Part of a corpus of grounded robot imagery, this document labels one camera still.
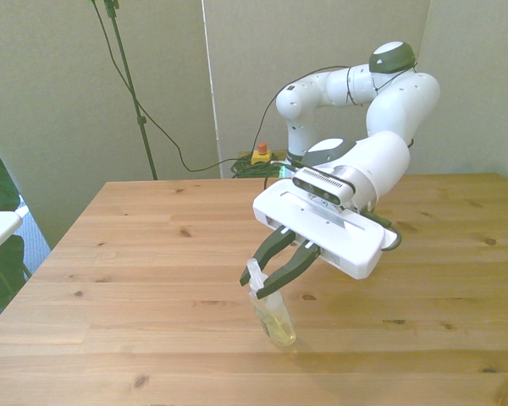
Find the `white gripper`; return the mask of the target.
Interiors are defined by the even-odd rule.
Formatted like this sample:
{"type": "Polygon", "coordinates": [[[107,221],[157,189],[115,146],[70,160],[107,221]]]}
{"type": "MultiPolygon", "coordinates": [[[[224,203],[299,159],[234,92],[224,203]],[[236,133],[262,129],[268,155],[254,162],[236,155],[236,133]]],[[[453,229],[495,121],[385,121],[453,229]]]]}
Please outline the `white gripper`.
{"type": "Polygon", "coordinates": [[[263,287],[256,292],[258,299],[292,282],[319,256],[355,279],[366,278],[383,250],[396,242],[396,232],[352,210],[336,208],[297,188],[289,178],[265,189],[252,207],[259,222],[277,228],[253,256],[262,273],[282,250],[295,241],[301,244],[286,264],[267,275],[263,287]]]}

